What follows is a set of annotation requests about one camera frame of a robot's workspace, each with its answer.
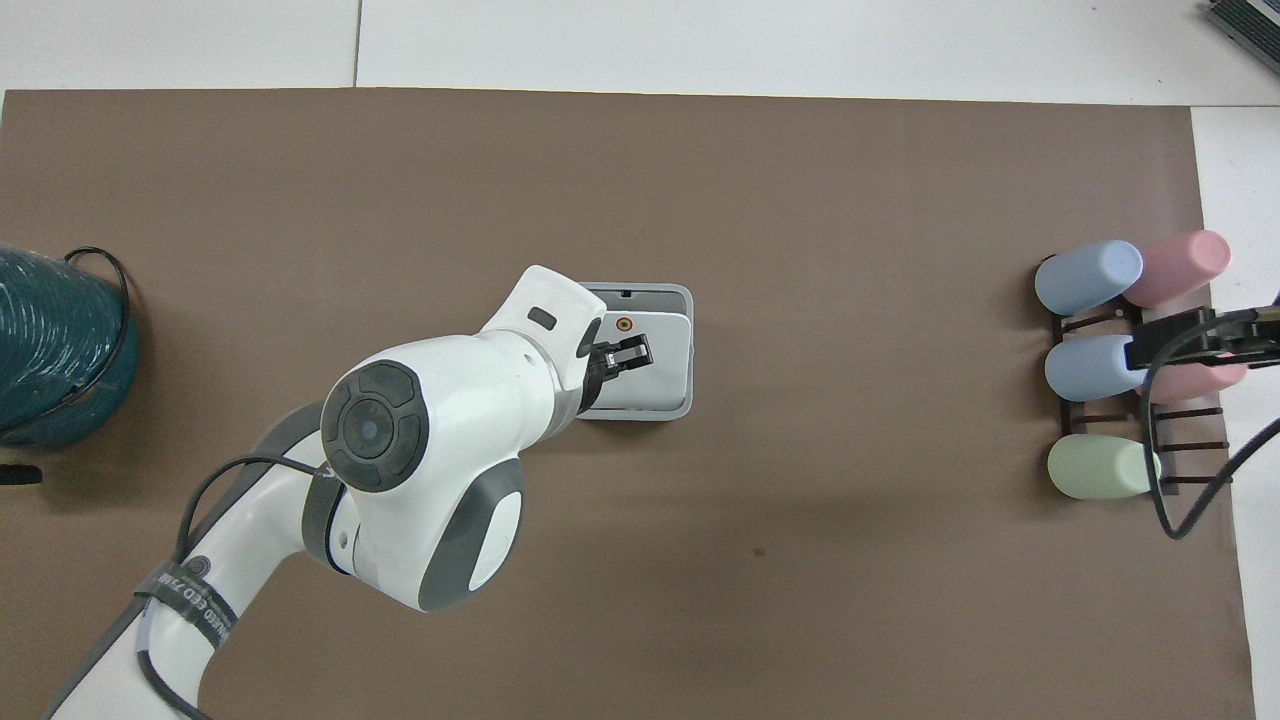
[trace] white tile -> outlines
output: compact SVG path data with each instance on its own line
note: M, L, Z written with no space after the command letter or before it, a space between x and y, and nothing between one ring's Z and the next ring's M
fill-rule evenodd
M1267 305L1280 291L1280 108L1194 108L1204 227L1231 243L1230 268L1210 286L1219 310ZM1253 370L1222 393L1226 437L1239 448L1280 415L1280 369ZM1257 716L1280 719L1280 441L1231 486L1253 655Z
M1199 0L365 0L361 86L1280 104Z
M357 0L5 0L0 90L351 85Z

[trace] green cup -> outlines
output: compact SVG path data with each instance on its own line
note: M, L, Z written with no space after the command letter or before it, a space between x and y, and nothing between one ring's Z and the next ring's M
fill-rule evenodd
M1062 495L1076 500L1115 500L1151 489L1142 443L1111 436L1059 439L1048 451L1048 477Z

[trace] teal spool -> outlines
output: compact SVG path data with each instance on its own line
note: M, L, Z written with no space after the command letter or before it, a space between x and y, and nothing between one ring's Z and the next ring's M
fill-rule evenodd
M119 407L138 365L134 323L93 387L58 405L110 359L120 310L110 283L65 260L0 245L0 445L67 445Z

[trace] cable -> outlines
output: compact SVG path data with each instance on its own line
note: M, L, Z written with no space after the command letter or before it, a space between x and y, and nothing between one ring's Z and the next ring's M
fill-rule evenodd
M174 562L182 562L187 559L187 555L191 553L191 523L196 516L196 507L200 505L200 498L205 496L209 487L228 470L239 465L252 465L253 462L284 465L285 468L307 475L314 475L317 471L316 468L312 468L306 462L300 462L283 455L242 455L234 460L223 462L220 468L201 480L201 483L196 487L196 492L192 493L191 500L187 501L187 507L182 512L182 521L178 524L178 539L174 543L173 555L169 556L170 560ZM201 712L198 707L191 705L182 696L174 692L174 689L169 687L169 683L160 676L155 664L151 662L151 614L156 607L155 602L155 598L147 600L147 605L142 609L142 618L138 621L138 641L136 652L138 670L142 671L142 676L147 680L147 684L151 685L151 691L160 696L160 698L164 700L165 703L175 712L179 712L191 720L212 720L209 715Z
M120 284L120 327L115 332L115 342L111 343L111 350L106 354L106 359L102 360L102 364L99 366L97 372L93 373L84 384L79 386L78 388L72 389L61 400L59 400L58 404L54 405L52 407L47 407L45 410L41 410L40 413L36 413L35 415L32 415L32 416L29 416L29 418L27 418L24 420L18 420L17 423L14 423L14 424L12 424L12 425L9 425L6 428L0 428L0 436L8 434L8 433L10 433L10 432L13 432L13 430L15 430L18 428L26 428L27 425L31 425L32 423L42 420L42 419L47 418L49 415L56 413L58 410L61 410L63 407L67 407L68 405L74 404L77 400L79 400L81 397L83 397L84 393L87 393L88 391L93 389L93 386L96 386L97 382L102 379L102 375L105 375L106 372L111 369L111 365L115 364L116 356L120 355L120 348L124 347L124 338L129 333L129 318L131 318L129 316L129 283L128 283L128 281L124 277L124 265L122 265L120 261L115 259L115 255L111 255L110 252L108 252L106 250L102 250L101 247L93 247L93 246L88 246L88 245L82 246L82 247L77 247L76 250L72 250L70 252L68 252L67 255L63 256L63 260L67 264L70 264L73 260L76 260L81 255L101 255L102 258L106 259L108 263L111 264L111 269L115 270L115 278L116 278L116 281L119 281L119 284Z
M1156 515L1160 518L1160 527L1165 530L1165 534L1172 539L1181 539L1187 537L1187 533L1196 527L1196 521L1199 520L1201 515L1212 502L1213 497L1217 495L1222 486L1231 480L1231 475L1243 465L1260 447L1266 445L1267 441L1274 438L1280 433L1280 418L1274 420L1266 428L1263 428L1258 434L1249 438L1249 442L1244 443L1239 451L1233 455L1222 469L1213 475L1213 479L1204 487L1201 496L1196 500L1187 518L1175 528L1169 520L1169 510L1165 507L1165 496L1161 493L1160 477L1156 473L1156 452L1155 452L1155 423L1152 420L1151 411L1151 384L1156 378L1156 373L1183 347L1189 345L1192 341L1199 338L1201 336L1210 333L1222 325L1236 323L1240 320L1254 322L1258 318L1257 309L1249 310L1235 310L1233 313L1224 313L1217 318L1201 323L1194 328L1188 328L1187 331L1174 336L1169 342L1162 345L1156 355L1151 360L1151 365L1147 368L1147 374L1142 380L1142 398L1138 402L1138 418L1142 425L1142 445L1143 445L1143 459L1147 465L1147 483L1151 487L1152 502L1156 506Z

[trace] brown table surface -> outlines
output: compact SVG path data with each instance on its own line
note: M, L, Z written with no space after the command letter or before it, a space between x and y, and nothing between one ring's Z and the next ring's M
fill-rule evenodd
M1230 506L1085 503L1030 272L1201 227L1180 108L416 90L10 91L0 241L128 265L136 388L0 488L0 714L37 715L193 484L534 263L678 282L696 396L525 455L440 616L287 561L215 717L1251 717Z

